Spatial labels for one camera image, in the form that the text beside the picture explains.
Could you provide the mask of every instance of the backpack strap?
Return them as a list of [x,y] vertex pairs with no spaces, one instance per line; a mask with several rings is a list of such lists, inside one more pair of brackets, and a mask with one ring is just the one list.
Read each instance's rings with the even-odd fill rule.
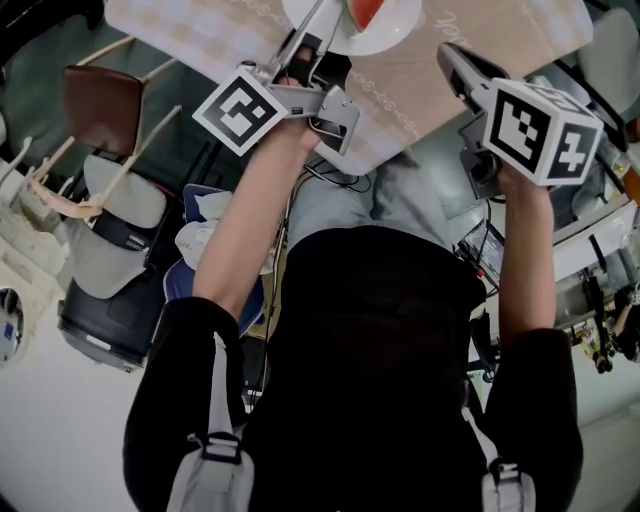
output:
[[462,408],[465,419],[478,440],[487,461],[488,473],[482,479],[483,512],[535,512],[536,493],[532,478],[517,464],[508,464],[498,455],[496,445],[478,428],[471,410]]
[[182,461],[173,482],[168,512],[247,512],[253,489],[251,457],[233,433],[227,402],[227,351],[214,335],[216,354],[211,376],[209,434],[190,436],[200,448]]

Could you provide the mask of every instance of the black shirt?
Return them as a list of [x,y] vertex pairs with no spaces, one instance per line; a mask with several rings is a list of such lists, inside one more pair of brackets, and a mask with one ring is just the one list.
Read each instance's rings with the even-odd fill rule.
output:
[[[377,227],[330,230],[287,260],[271,378],[244,430],[251,510],[481,510],[483,453],[463,420],[469,315],[484,287],[444,249]],[[202,299],[168,304],[127,423],[124,469],[142,511],[164,511],[191,433],[206,435],[213,334],[244,423],[237,325]],[[479,427],[534,480],[537,510],[566,510],[582,467],[563,333],[502,355]]]

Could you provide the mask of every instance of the white plate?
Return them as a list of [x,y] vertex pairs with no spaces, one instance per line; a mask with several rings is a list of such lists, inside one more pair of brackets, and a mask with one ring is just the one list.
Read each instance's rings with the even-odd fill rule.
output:
[[[284,11],[295,28],[300,26],[315,3],[316,0],[282,0]],[[421,9],[422,0],[386,0],[367,30],[358,34],[345,8],[342,22],[329,50],[340,55],[357,57],[374,55],[393,48],[413,30],[420,19]]]

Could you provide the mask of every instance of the red food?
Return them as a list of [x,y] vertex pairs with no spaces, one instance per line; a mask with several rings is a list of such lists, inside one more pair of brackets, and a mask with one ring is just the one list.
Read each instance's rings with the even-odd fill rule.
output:
[[382,7],[384,0],[344,0],[353,23],[364,32]]

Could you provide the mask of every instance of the brown chair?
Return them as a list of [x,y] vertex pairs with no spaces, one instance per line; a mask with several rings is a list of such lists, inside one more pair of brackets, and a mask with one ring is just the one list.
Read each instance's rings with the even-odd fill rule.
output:
[[[136,163],[158,133],[182,110],[181,106],[174,107],[144,141],[140,140],[145,87],[149,81],[171,67],[177,60],[171,59],[165,62],[142,78],[88,65],[133,41],[135,41],[134,37],[116,41],[77,65],[68,66],[65,69],[64,109],[69,119],[71,137],[50,159],[45,159],[42,166],[33,174],[30,184],[52,209],[67,217],[83,219],[100,215],[109,196],[123,176]],[[76,141],[127,158],[105,190],[81,203],[74,203],[45,187],[45,180],[52,167]]]

